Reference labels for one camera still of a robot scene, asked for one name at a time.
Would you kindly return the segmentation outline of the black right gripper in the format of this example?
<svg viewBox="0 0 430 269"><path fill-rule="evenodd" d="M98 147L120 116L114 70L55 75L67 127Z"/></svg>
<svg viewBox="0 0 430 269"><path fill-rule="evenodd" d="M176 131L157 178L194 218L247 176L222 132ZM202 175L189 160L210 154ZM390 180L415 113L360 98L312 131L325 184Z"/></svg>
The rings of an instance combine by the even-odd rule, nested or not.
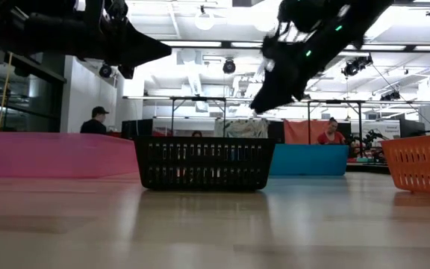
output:
<svg viewBox="0 0 430 269"><path fill-rule="evenodd" d="M334 58L334 47L325 47L317 33L295 43L280 41L280 35L275 31L262 41L261 54L267 63L263 84L251 103L256 114L291 103L296 86L305 86Z"/></svg>

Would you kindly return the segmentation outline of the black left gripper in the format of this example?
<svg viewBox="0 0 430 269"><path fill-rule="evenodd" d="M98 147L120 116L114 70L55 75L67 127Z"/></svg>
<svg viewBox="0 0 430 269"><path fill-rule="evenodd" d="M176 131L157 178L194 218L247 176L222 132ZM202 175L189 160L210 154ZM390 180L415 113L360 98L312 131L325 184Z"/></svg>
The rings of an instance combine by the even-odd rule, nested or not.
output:
<svg viewBox="0 0 430 269"><path fill-rule="evenodd" d="M83 11L62 15L33 12L24 33L37 51L73 55L132 72L133 67L171 55L171 47L139 32L127 18L125 0L85 0Z"/></svg>

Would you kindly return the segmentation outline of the orange slotted basket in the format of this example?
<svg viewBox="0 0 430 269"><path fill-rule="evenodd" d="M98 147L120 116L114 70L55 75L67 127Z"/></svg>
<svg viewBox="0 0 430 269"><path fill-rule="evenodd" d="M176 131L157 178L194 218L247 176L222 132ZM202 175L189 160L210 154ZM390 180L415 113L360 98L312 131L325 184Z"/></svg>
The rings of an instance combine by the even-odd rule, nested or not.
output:
<svg viewBox="0 0 430 269"><path fill-rule="evenodd" d="M430 194L430 135L385 140L381 146L398 189Z"/></svg>

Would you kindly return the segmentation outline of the black partition panel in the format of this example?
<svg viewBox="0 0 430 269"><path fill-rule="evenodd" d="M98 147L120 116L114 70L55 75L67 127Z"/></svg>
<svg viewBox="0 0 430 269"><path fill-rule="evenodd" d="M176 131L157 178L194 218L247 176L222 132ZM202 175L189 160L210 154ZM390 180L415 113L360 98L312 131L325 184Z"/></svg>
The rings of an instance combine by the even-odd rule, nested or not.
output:
<svg viewBox="0 0 430 269"><path fill-rule="evenodd" d="M282 121L269 121L268 138L276 140L276 143L285 143L284 123Z"/></svg>

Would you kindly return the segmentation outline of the orange hanging cloth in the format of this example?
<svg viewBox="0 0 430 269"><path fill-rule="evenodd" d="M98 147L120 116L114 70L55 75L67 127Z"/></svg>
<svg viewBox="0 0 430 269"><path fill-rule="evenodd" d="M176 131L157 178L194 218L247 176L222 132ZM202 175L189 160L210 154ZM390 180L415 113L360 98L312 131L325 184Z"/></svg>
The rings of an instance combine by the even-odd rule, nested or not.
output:
<svg viewBox="0 0 430 269"><path fill-rule="evenodd" d="M284 142L287 144L316 144L317 138L327 128L328 122L322 120L289 121L284 120Z"/></svg>

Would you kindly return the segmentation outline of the patterned hanging cloth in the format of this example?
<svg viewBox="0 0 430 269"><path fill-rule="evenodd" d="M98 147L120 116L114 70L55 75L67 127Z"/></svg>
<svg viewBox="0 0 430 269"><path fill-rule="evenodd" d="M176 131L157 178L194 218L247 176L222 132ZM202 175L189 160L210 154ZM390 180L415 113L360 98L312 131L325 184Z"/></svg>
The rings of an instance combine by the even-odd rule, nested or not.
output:
<svg viewBox="0 0 430 269"><path fill-rule="evenodd" d="M214 123L214 137L268 138L269 122L265 119L217 119Z"/></svg>

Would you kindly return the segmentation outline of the black overhead light bar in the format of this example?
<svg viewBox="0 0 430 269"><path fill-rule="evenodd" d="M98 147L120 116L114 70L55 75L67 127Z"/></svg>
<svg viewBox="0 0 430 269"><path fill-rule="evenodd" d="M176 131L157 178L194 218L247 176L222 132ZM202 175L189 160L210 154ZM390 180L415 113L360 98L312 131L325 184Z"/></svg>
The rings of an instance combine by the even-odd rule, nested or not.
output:
<svg viewBox="0 0 430 269"><path fill-rule="evenodd" d="M162 43L182 49L260 49L262 42L258 41L210 41L210 40L162 40ZM430 44L389 44L389 43L368 43L356 49L353 45L348 45L344 51L354 52L403 52L403 53L430 53Z"/></svg>

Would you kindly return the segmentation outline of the blue plastic bin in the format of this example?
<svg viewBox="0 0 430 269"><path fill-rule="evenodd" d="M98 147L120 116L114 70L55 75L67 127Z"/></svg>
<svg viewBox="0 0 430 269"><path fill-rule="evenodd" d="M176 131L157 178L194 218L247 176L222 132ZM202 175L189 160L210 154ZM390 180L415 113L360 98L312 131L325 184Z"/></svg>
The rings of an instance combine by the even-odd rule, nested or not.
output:
<svg viewBox="0 0 430 269"><path fill-rule="evenodd" d="M269 169L270 176L343 176L347 145L277 144Z"/></svg>

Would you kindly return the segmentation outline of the black monitor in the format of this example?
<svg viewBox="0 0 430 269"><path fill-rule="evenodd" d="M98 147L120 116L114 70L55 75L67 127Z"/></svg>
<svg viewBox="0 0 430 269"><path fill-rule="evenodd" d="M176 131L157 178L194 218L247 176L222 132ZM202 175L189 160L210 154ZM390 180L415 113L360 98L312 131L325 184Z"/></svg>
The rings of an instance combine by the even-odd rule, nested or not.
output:
<svg viewBox="0 0 430 269"><path fill-rule="evenodd" d="M133 140L136 137L152 136L153 119L126 120L122 122L121 138Z"/></svg>
<svg viewBox="0 0 430 269"><path fill-rule="evenodd" d="M426 134L425 124L413 120L399 120L400 137L418 137Z"/></svg>

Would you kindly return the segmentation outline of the small black ceiling lamps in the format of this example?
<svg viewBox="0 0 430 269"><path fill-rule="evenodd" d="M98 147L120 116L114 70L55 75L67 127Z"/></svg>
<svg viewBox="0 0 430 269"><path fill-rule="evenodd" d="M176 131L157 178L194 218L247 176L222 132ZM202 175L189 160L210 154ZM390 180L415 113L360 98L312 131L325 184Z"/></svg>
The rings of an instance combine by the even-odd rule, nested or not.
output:
<svg viewBox="0 0 430 269"><path fill-rule="evenodd" d="M390 102L390 101L396 101L401 99L400 93L397 90L393 90L389 93L386 93L381 96L380 100L383 102Z"/></svg>

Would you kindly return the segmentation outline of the white sign board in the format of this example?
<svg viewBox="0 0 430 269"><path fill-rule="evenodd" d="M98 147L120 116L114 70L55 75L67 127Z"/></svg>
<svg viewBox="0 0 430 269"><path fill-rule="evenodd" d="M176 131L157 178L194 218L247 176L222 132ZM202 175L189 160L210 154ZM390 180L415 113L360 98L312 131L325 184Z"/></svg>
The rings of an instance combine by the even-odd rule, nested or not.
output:
<svg viewBox="0 0 430 269"><path fill-rule="evenodd" d="M359 122L352 121L350 125L352 134L363 139L367 138L369 131L381 134L387 139L400 138L400 124L398 121L362 121L361 132L359 131Z"/></svg>

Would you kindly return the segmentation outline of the black slotted basket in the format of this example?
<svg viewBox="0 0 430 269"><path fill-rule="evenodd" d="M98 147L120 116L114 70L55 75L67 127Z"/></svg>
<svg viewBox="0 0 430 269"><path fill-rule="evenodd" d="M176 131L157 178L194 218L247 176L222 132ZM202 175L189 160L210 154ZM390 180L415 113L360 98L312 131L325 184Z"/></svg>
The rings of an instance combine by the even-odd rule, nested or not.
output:
<svg viewBox="0 0 430 269"><path fill-rule="evenodd" d="M257 191L266 187L276 140L138 137L142 186L164 191Z"/></svg>

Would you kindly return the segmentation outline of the pink plastic bin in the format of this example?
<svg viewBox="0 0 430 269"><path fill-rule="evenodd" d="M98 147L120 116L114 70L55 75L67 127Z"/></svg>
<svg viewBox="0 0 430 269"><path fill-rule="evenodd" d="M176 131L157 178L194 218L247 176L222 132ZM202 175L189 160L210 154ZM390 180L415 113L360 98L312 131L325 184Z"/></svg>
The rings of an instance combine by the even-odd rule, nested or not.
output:
<svg viewBox="0 0 430 269"><path fill-rule="evenodd" d="M0 177L95 179L137 172L131 140L103 134L0 132Z"/></svg>

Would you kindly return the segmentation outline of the black frame stand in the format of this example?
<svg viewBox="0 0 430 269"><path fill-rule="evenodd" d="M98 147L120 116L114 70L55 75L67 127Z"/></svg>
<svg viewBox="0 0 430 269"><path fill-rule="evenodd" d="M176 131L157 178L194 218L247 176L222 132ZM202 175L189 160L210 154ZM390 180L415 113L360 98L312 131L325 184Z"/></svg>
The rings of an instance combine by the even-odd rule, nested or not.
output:
<svg viewBox="0 0 430 269"><path fill-rule="evenodd" d="M222 137L226 136L226 122L227 122L227 111L228 99L225 97L212 97L212 96L170 96L169 101L171 102L171 111L170 111L170 134L175 137L179 136L180 132L184 134L188 133L188 131L198 131L201 133L204 132L214 132L215 131L215 123L217 120L222 120ZM222 114L221 116L212 117L208 111L208 116L205 115L199 116L197 113L188 114L187 116L182 115L179 119L181 122L175 122L175 112L186 102L192 102L194 105L197 103L205 103L208 108L210 105L215 105L219 112Z"/></svg>
<svg viewBox="0 0 430 269"><path fill-rule="evenodd" d="M311 103L317 103L317 104L326 104L326 105L340 105L340 104L348 104L350 106L351 104L357 104L358 109L356 110L353 108L355 112L358 113L358 127L359 127L359 153L361 157L364 157L364 146L363 141L361 139L362 137L362 119L361 119L361 109L362 104L366 101L363 100L343 100L343 99L311 99L306 101L307 109L308 109L308 144L311 144Z"/></svg>

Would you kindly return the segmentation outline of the black metal table frame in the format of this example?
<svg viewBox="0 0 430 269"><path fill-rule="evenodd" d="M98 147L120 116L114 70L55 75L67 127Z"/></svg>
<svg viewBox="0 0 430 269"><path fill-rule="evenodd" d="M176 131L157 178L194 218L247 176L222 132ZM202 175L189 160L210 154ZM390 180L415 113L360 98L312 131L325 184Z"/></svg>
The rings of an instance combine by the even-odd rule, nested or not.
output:
<svg viewBox="0 0 430 269"><path fill-rule="evenodd" d="M346 172L357 173L376 173L390 175L389 167L386 164L370 164L370 163L348 163Z"/></svg>

